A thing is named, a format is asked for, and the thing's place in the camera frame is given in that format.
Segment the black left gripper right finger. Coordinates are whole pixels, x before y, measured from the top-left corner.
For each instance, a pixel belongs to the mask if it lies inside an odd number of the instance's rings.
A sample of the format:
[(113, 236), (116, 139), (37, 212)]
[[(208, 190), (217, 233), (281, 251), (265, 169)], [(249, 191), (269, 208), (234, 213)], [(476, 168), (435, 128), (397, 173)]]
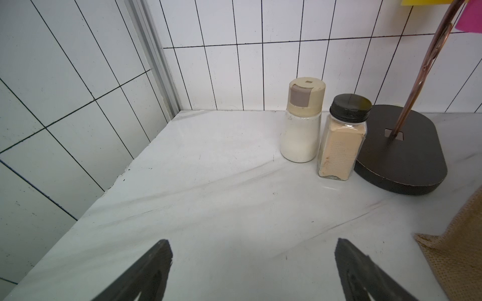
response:
[(346, 300), (416, 299), (348, 239), (338, 239), (335, 260)]

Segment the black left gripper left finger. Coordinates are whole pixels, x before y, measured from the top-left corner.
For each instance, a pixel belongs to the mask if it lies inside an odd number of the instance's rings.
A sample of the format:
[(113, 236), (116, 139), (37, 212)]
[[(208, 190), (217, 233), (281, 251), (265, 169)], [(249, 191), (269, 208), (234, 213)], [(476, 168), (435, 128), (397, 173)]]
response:
[(162, 300), (172, 263), (169, 241), (160, 240), (94, 300)]

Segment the burlap Christmas canvas bag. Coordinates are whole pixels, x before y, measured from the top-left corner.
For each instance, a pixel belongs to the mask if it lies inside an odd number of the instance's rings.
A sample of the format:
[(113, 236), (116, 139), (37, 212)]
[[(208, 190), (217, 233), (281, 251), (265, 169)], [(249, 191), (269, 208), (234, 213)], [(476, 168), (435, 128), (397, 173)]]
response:
[(449, 300), (481, 300), (481, 189), (441, 235), (414, 235)]

